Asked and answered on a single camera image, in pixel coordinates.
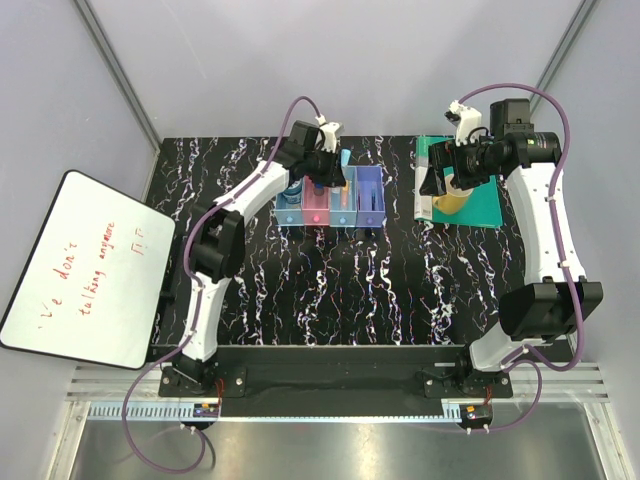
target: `floor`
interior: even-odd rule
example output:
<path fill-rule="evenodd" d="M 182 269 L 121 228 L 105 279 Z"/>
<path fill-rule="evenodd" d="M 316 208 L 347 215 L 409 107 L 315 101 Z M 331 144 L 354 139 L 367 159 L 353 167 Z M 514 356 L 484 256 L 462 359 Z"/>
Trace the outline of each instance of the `floor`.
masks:
<path fill-rule="evenodd" d="M 147 204 L 177 223 L 183 244 L 196 203 L 210 206 L 264 159 L 273 139 L 164 141 Z M 497 321 L 498 298 L 523 282 L 524 251 L 506 192 L 505 225 L 480 229 L 413 220 L 415 137 L 343 137 L 352 164 L 381 164 L 382 229 L 280 228 L 265 206 L 247 228 L 245 265 L 223 309 L 221 344 L 467 343 Z M 159 317 L 157 347 L 184 330 L 189 283 Z"/>
<path fill-rule="evenodd" d="M 496 423 L 519 414 L 514 406 L 496 405 Z M 170 468 L 185 467 L 200 451 L 195 438 L 172 431 L 150 440 L 169 426 L 138 422 L 132 424 L 132 431 L 153 461 Z M 505 433 L 468 437 L 457 429 L 434 424 L 219 423 L 206 430 L 215 460 L 208 449 L 202 465 L 181 478 L 605 478 L 584 412 L 575 405 L 543 404 L 524 425 Z M 88 422 L 71 478 L 175 478 L 154 472 L 130 453 L 120 422 Z"/>

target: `gray wall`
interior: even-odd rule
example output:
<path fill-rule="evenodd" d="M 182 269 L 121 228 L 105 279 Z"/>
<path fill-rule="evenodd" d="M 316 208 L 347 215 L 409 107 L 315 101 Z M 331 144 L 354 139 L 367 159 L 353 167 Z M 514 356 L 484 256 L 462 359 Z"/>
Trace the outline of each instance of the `gray wall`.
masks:
<path fill-rule="evenodd" d="M 587 322 L 587 357 L 600 364 L 640 473 L 638 18 L 635 0 L 600 2 L 550 93 L 571 121 L 565 199 L 573 239 L 587 276 L 605 293 Z M 543 105 L 534 120 L 540 130 L 561 131 L 552 107 Z"/>
<path fill-rule="evenodd" d="M 441 132 L 473 88 L 535 83 L 579 3 L 91 0 L 162 137 L 275 135 L 300 94 L 347 135 Z"/>
<path fill-rule="evenodd" d="M 69 0 L 0 2 L 0 312 L 62 174 L 140 197 L 154 152 Z M 0 478 L 41 478 L 74 363 L 0 349 Z"/>

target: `whiteboard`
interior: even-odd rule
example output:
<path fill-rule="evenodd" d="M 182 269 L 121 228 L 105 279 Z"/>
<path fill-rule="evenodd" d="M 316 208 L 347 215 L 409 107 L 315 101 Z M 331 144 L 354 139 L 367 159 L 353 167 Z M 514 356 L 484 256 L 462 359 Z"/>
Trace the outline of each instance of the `whiteboard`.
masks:
<path fill-rule="evenodd" d="M 174 221 L 65 174 L 2 320 L 7 348 L 144 365 Z"/>

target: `black marble table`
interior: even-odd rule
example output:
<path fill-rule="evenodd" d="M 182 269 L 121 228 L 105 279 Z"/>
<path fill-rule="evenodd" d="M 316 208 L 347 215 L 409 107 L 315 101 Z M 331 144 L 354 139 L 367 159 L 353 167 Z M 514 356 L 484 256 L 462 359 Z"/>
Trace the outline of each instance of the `black marble table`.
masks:
<path fill-rule="evenodd" d="M 192 207 L 210 206 L 232 189 L 273 144 L 272 138 L 167 139 L 147 204 L 176 221 L 176 243 L 184 245 L 195 223 Z M 416 138 L 342 137 L 341 145 L 352 149 L 352 164 L 382 165 L 384 228 L 280 228 L 273 204 L 265 206 L 247 225 L 246 259 L 227 290 L 220 344 L 425 345 L 479 338 L 497 321 L 499 297 L 523 284 L 524 249 L 504 188 L 502 228 L 417 223 Z M 158 318 L 155 347 L 177 345 L 184 331 L 190 288 L 184 272 L 173 288 L 179 300 Z"/>

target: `yellow cup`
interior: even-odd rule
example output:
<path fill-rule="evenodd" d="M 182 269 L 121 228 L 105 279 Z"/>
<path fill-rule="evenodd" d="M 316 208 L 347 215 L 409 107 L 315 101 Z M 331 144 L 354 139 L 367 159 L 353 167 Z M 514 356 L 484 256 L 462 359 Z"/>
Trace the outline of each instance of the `yellow cup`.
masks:
<path fill-rule="evenodd" d="M 460 190 L 451 185 L 453 173 L 447 175 L 444 182 L 447 186 L 447 194 L 441 197 L 433 197 L 433 206 L 445 215 L 453 215 L 462 210 L 462 207 L 469 201 L 473 188 L 469 190 Z"/>

